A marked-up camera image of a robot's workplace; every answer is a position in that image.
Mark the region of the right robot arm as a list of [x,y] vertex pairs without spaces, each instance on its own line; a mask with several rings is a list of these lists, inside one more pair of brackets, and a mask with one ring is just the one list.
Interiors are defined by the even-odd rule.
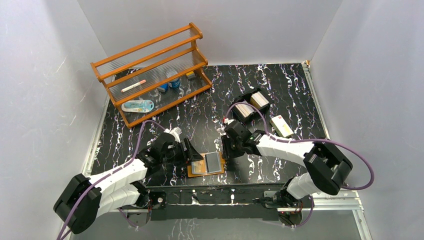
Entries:
[[280,191],[282,202],[295,207],[303,197],[314,193],[335,196],[353,169],[353,164],[335,144],[321,141],[293,142],[251,132],[242,123],[224,119],[223,157],[238,158],[244,154],[284,159],[306,168],[307,172],[292,177]]

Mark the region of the black card tray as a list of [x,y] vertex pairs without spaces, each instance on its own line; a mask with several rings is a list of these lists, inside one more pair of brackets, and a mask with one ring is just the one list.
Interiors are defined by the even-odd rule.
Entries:
[[232,103],[236,105],[230,111],[236,120],[246,124],[260,117],[256,109],[265,116],[273,103],[274,101],[268,95],[268,92],[257,87],[236,97]]

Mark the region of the white card stack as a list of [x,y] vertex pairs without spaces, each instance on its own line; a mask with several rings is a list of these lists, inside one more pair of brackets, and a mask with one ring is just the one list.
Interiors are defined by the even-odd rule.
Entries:
[[246,104],[237,104],[235,108],[240,112],[244,119],[247,119],[253,114],[255,111],[253,108]]
[[264,97],[261,91],[253,93],[250,97],[250,104],[253,105],[258,110],[262,107],[265,107],[270,102]]

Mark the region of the dark grey card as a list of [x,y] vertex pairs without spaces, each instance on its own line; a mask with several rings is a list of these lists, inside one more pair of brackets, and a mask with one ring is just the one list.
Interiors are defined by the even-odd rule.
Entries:
[[219,152],[210,152],[205,155],[207,173],[218,173],[222,170],[221,155]]

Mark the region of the orange card holder wallet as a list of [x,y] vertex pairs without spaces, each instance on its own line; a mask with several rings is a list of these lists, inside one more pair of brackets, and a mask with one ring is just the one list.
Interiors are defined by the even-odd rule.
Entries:
[[192,161],[187,166],[187,175],[189,178],[204,177],[223,174],[225,172],[226,161],[219,151],[201,153],[203,159]]

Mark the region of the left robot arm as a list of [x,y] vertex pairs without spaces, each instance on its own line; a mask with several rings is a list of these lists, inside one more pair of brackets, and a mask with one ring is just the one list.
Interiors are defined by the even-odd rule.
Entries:
[[141,180],[162,165],[187,166],[204,160],[187,137],[180,138],[180,133],[179,127],[166,129],[127,162],[96,175],[75,175],[55,202],[53,211],[72,233],[80,234],[111,210],[151,205],[150,190]]

